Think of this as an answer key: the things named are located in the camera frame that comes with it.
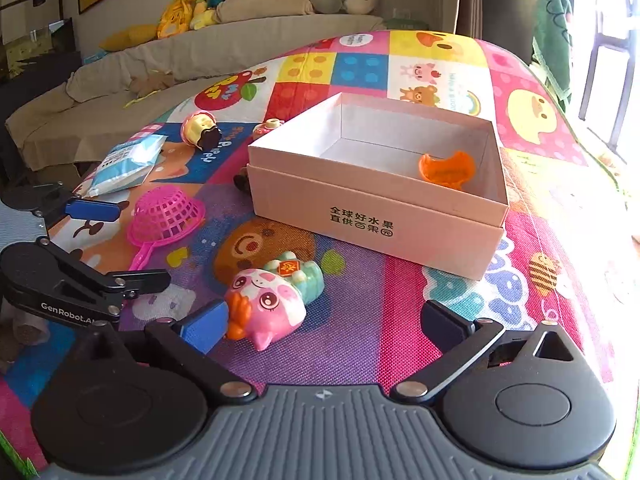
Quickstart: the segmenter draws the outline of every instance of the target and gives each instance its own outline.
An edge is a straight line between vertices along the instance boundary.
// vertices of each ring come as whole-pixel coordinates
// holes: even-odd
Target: yellow backpack
[[[189,30],[193,7],[187,0],[174,0],[169,4],[158,24],[158,39],[168,38]]]

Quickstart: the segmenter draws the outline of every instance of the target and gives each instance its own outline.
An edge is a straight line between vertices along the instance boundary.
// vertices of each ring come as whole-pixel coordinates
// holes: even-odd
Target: pink box
[[[423,153],[476,162],[465,192],[425,182]],[[509,209],[493,125],[340,93],[249,145],[255,213],[480,280]]]

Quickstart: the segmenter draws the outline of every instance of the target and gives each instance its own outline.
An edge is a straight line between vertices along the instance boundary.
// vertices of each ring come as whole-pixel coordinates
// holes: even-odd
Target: plastic bag
[[[115,146],[95,170],[84,196],[98,196],[139,186],[158,160],[166,136],[151,134]]]

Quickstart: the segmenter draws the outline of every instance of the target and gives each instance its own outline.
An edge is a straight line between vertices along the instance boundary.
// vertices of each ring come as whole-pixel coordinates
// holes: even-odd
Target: orange plastic toy
[[[425,153],[420,157],[418,169],[427,182],[458,191],[462,191],[462,185],[476,174],[473,157],[465,152],[456,152],[444,160],[432,158]]]

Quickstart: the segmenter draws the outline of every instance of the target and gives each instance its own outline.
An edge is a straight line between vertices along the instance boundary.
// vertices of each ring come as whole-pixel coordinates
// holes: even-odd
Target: beige couch
[[[123,142],[215,78],[273,59],[324,38],[380,30],[375,16],[312,14],[227,23],[109,54],[72,74],[66,84],[19,108],[6,125],[33,171],[102,160]],[[178,84],[128,108],[133,76],[172,72]]]

